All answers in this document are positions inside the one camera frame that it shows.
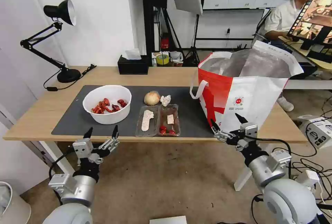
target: wooden table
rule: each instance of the wooden table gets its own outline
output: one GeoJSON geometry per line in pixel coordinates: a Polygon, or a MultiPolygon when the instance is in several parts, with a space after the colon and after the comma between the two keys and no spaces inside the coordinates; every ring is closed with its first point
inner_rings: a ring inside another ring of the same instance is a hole
{"type": "MultiPolygon", "coordinates": [[[[302,58],[302,61],[309,62],[312,65],[318,66],[319,69],[324,71],[332,71],[332,64],[323,62],[317,59],[313,59],[308,57],[310,52],[309,50],[301,49],[303,44],[303,40],[299,40],[298,42],[290,41],[285,37],[279,37],[279,39],[284,43],[284,46],[293,50],[293,55],[295,57],[302,58]]],[[[331,80],[290,80],[287,85],[286,89],[332,89],[332,81],[331,80]]]]}
{"type": "MultiPolygon", "coordinates": [[[[86,67],[73,67],[84,71],[86,67]]],[[[120,75],[117,67],[96,67],[68,89],[45,94],[19,119],[3,137],[5,140],[39,141],[56,160],[62,153],[56,141],[76,141],[81,136],[52,135],[51,132],[84,85],[118,84],[123,86],[190,86],[197,68],[152,67],[148,75],[120,75]]],[[[55,86],[64,87],[59,82],[55,86]]],[[[258,132],[260,138],[283,139],[289,143],[307,140],[288,115],[276,104],[258,132]]],[[[92,142],[104,142],[108,137],[92,136],[92,142]]],[[[119,137],[120,142],[217,142],[215,138],[184,137],[119,137]]],[[[62,159],[59,166],[65,173],[73,173],[72,166],[62,159]]]]}

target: light stand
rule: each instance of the light stand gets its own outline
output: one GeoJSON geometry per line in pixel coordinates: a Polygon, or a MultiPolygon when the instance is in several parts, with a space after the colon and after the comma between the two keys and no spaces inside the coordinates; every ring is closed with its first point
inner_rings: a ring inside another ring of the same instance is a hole
{"type": "Polygon", "coordinates": [[[62,22],[60,22],[58,19],[61,18],[66,23],[70,25],[76,25],[76,16],[74,11],[74,6],[71,0],[65,0],[59,4],[59,6],[45,6],[44,7],[45,14],[52,18],[53,21],[55,21],[52,25],[47,27],[46,29],[43,29],[42,31],[38,32],[37,34],[29,37],[28,39],[22,40],[20,42],[21,46],[32,53],[36,54],[37,56],[43,58],[44,60],[48,61],[49,63],[52,63],[54,66],[57,66],[61,72],[57,75],[57,79],[61,83],[69,83],[74,82],[80,79],[81,73],[76,69],[69,69],[67,68],[62,62],[59,62],[55,59],[52,59],[46,55],[44,55],[42,52],[34,49],[34,46],[41,41],[49,38],[50,36],[58,33],[62,30],[62,22]],[[52,33],[43,36],[38,37],[42,33],[48,31],[51,28],[56,28],[55,31],[52,33]]]}

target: logo on bag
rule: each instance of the logo on bag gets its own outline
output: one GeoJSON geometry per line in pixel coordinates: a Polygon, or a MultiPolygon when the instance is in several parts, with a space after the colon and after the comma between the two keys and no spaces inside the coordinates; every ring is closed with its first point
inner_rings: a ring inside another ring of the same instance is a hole
{"type": "Polygon", "coordinates": [[[235,106],[242,106],[243,104],[243,97],[236,97],[233,101],[235,106]]]}

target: lamp shade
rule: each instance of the lamp shade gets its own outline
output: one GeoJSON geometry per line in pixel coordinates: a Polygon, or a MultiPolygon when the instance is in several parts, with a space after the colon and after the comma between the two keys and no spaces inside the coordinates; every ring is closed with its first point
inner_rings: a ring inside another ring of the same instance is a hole
{"type": "Polygon", "coordinates": [[[71,0],[65,0],[59,6],[44,6],[44,13],[50,18],[61,18],[67,24],[76,25],[74,5],[71,0]]]}

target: tissue box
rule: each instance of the tissue box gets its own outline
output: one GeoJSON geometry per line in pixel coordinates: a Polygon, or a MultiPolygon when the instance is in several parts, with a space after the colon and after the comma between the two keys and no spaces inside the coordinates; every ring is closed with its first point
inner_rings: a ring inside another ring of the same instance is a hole
{"type": "Polygon", "coordinates": [[[120,56],[118,60],[118,68],[120,74],[148,74],[148,56],[141,55],[141,60],[127,60],[120,56]]]}
{"type": "Polygon", "coordinates": [[[310,142],[317,148],[326,148],[332,146],[332,123],[325,120],[324,117],[317,117],[313,115],[303,115],[298,117],[303,123],[300,125],[300,130],[305,135],[305,129],[308,126],[308,137],[310,142]]]}

